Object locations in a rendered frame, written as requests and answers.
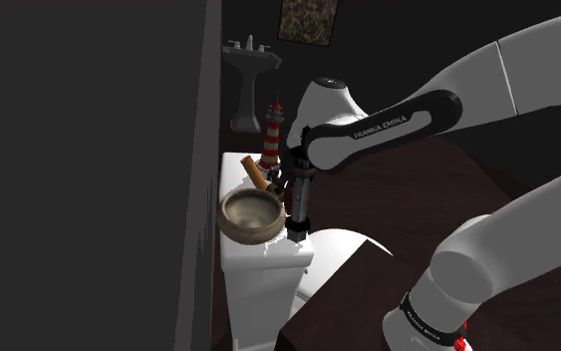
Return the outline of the brown wooden stick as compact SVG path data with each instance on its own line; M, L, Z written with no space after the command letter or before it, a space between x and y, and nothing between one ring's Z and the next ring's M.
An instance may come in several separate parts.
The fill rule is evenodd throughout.
M240 162L254 186L257 189L266 190L268 187L267 180L258 169L253 158L251 156L246 156Z

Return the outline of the white toilet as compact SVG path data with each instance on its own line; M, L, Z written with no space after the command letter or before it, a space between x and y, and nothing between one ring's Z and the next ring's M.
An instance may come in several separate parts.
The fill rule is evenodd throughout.
M247 153L221 157L220 201L232 190L256 188L241 164ZM370 239L328 228L294 242L287 230L256 244L237 243L221 230L220 261L232 351L273 351L280 329Z

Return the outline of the brown wall picture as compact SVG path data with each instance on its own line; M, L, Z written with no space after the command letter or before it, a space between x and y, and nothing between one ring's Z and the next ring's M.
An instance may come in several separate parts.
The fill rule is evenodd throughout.
M278 39L328 47L340 0L282 0Z

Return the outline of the red white lighthouse figure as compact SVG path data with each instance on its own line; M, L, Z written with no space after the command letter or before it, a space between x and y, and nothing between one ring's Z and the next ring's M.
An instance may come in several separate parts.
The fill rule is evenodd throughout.
M259 164L264 170L270 171L279 164L279 130L280 125L284 122L284 112L279 100L269 106L266 119L268 121L267 131Z

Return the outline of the brown metal bowl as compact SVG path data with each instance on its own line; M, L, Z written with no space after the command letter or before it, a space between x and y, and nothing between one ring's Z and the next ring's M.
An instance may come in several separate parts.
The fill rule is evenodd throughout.
M229 192L217 209L217 225L231 240L256 245L277 236L285 224L286 211L272 193L258 188Z

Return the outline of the grey pedestal sink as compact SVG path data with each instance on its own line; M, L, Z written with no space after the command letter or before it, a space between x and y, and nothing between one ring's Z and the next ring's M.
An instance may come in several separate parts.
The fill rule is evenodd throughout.
M229 40L229 43L231 46L222 47L222 59L241 74L239 105L230 119L230 129L236 133L259 134L261 127L254 111L256 78L260 73L278 69L282 59L270 52L268 45L255 46L252 34L244 45L236 40Z

